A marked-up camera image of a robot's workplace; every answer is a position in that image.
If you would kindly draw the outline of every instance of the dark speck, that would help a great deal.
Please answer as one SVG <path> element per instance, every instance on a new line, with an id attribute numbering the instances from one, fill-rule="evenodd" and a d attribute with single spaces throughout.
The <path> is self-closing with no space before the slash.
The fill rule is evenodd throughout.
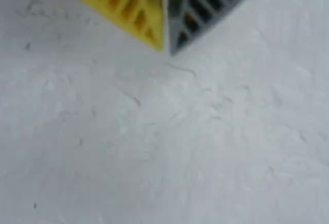
<path id="1" fill-rule="evenodd" d="M 28 42 L 28 43 L 25 45 L 24 50 L 25 50 L 25 51 L 28 51 L 28 52 L 31 51 L 31 43 L 30 43 L 30 42 Z"/>
<path id="2" fill-rule="evenodd" d="M 94 107 L 92 107 L 92 115 L 94 118 L 96 118 L 97 116 L 97 112 L 96 112 L 96 109 Z"/>

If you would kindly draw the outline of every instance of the white textured surface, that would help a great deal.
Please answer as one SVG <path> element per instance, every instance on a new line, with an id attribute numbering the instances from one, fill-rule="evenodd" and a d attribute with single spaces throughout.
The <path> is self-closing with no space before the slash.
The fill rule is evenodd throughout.
<path id="1" fill-rule="evenodd" d="M 0 0 L 0 223 L 329 223 L 329 0 L 248 0 L 176 58 L 76 0 Z"/>

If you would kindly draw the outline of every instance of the gray plastic object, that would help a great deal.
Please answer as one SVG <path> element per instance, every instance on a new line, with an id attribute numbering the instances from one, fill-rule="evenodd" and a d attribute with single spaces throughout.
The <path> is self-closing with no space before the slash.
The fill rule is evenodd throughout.
<path id="1" fill-rule="evenodd" d="M 241 0 L 179 0 L 169 1 L 171 54 L 200 37 L 220 21 Z"/>

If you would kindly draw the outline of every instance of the white surface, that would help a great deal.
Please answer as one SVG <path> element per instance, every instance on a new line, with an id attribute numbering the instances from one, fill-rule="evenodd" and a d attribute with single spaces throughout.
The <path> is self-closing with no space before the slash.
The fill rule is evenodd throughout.
<path id="1" fill-rule="evenodd" d="M 329 0 L 248 0 L 173 59 L 0 0 L 0 223 L 328 223 L 328 56 Z"/>

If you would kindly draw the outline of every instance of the yellow plastic object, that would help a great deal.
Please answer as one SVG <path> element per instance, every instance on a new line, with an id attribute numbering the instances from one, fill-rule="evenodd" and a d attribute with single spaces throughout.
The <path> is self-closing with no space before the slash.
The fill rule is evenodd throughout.
<path id="1" fill-rule="evenodd" d="M 82 0 L 157 50 L 162 50 L 162 0 Z"/>

